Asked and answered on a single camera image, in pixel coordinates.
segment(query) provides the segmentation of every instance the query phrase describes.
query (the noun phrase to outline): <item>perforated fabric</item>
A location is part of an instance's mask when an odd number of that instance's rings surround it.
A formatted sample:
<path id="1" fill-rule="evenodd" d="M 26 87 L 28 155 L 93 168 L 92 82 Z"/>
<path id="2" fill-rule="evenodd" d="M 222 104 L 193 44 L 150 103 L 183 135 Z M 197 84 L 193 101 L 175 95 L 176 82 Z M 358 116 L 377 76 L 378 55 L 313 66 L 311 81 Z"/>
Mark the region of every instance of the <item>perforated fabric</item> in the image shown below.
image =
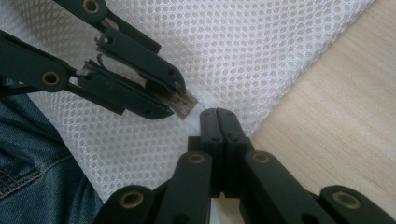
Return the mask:
<path id="1" fill-rule="evenodd" d="M 252 135 L 298 75 L 371 0 L 107 0 L 108 7 L 163 45 L 206 108 L 236 113 Z M 0 28 L 76 68 L 94 59 L 99 33 L 50 0 L 4 0 Z M 110 70 L 138 81 L 131 69 Z M 129 184 L 155 188 L 169 178 L 187 137 L 176 116 L 122 116 L 69 92 L 30 97 L 60 132 L 100 197 Z"/>

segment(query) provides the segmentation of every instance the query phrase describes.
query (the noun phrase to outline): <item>wooden table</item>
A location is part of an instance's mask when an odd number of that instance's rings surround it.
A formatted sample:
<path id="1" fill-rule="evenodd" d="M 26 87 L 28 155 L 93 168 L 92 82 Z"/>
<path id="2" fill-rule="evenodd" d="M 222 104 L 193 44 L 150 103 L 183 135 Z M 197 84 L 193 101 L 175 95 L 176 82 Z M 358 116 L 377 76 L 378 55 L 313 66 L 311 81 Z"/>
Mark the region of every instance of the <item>wooden table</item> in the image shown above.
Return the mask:
<path id="1" fill-rule="evenodd" d="M 308 190 L 356 189 L 396 218 L 396 2 L 377 0 L 302 75 L 253 137 Z M 223 224 L 243 223 L 219 200 Z"/>

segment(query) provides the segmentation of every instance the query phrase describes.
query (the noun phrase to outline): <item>blue jeans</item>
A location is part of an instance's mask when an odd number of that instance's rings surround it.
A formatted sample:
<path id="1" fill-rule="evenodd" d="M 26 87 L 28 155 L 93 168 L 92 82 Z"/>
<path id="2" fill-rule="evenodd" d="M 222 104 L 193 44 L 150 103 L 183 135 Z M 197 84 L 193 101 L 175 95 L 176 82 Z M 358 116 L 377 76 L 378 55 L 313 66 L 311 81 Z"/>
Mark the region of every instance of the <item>blue jeans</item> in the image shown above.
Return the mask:
<path id="1" fill-rule="evenodd" d="M 26 95 L 0 98 L 0 223 L 92 223 L 102 201 Z"/>

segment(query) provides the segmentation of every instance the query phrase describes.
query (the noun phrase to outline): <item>pivot screw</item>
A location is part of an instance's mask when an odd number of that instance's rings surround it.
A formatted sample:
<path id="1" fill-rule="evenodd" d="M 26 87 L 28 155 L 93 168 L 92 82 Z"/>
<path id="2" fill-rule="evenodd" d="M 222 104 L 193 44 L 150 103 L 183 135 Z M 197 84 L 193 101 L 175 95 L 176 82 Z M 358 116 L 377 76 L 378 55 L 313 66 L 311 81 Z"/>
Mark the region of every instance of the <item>pivot screw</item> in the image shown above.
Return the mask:
<path id="1" fill-rule="evenodd" d="M 133 190 L 127 192 L 120 197 L 120 205 L 123 208 L 135 208 L 145 200 L 142 192 Z"/>
<path id="2" fill-rule="evenodd" d="M 343 205 L 344 207 L 350 209 L 359 209 L 361 208 L 361 202 L 355 196 L 348 194 L 343 191 L 337 191 L 332 195 L 332 198 Z"/>

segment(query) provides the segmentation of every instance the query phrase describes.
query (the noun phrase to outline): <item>light wood grain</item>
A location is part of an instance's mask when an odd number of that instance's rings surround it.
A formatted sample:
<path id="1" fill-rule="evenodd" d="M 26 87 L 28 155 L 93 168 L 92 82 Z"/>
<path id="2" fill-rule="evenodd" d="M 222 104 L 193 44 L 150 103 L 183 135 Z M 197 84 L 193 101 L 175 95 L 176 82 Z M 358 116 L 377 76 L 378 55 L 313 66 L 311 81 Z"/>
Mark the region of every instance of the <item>light wood grain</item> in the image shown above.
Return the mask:
<path id="1" fill-rule="evenodd" d="M 302 75 L 253 138 L 302 185 L 363 193 L 396 218 L 396 2 L 377 0 Z M 224 224 L 243 223 L 219 200 Z"/>

